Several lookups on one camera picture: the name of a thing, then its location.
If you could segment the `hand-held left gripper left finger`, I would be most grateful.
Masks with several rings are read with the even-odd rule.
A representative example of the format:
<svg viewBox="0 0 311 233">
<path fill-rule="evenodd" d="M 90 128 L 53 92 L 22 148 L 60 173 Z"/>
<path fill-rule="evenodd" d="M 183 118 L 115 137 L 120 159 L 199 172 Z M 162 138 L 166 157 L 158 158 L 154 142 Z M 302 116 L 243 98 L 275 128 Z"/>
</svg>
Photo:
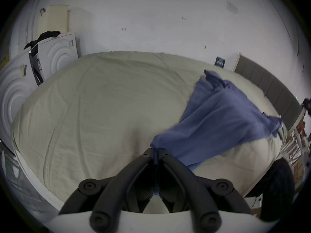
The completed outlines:
<svg viewBox="0 0 311 233">
<path fill-rule="evenodd" d="M 142 213 L 154 183 L 154 149 L 147 149 L 114 177 L 81 181 L 59 215 L 91 211 L 89 225 L 95 232 L 116 232 L 121 210 Z"/>
</svg>

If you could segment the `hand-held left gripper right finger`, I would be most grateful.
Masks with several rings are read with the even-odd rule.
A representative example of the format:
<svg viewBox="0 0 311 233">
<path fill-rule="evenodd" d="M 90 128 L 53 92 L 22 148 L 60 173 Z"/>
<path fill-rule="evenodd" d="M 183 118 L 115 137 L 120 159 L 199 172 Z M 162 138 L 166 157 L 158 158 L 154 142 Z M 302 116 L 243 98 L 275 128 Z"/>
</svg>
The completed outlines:
<svg viewBox="0 0 311 233">
<path fill-rule="evenodd" d="M 165 170 L 181 189 L 182 198 L 177 204 L 182 210 L 189 208 L 194 232 L 216 232 L 222 225 L 219 210 L 237 214 L 252 215 L 243 196 L 227 179 L 210 180 L 196 176 L 181 161 L 170 155 L 165 149 L 158 149 L 159 176 L 158 185 Z"/>
</svg>

